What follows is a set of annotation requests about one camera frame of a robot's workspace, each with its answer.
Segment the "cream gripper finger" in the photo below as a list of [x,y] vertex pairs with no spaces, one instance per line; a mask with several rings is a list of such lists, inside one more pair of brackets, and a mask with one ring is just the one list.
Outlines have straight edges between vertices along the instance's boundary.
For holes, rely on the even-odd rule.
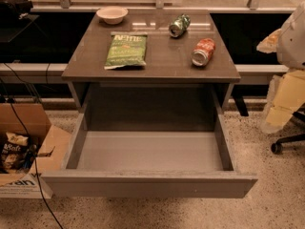
[[288,71],[275,75],[270,82],[267,103],[263,110],[260,128],[263,133],[280,131],[305,103],[305,71]]
[[259,52],[272,53],[276,52],[278,37],[281,34],[281,29],[277,29],[265,37],[261,42],[258,43],[256,49]]

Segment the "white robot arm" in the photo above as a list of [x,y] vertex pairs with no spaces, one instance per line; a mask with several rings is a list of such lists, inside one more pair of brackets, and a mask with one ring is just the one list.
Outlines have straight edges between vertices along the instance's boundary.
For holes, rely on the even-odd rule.
[[277,61],[289,68],[282,76],[275,75],[269,85],[260,128],[272,134],[281,130],[305,103],[305,2],[256,49],[275,52]]

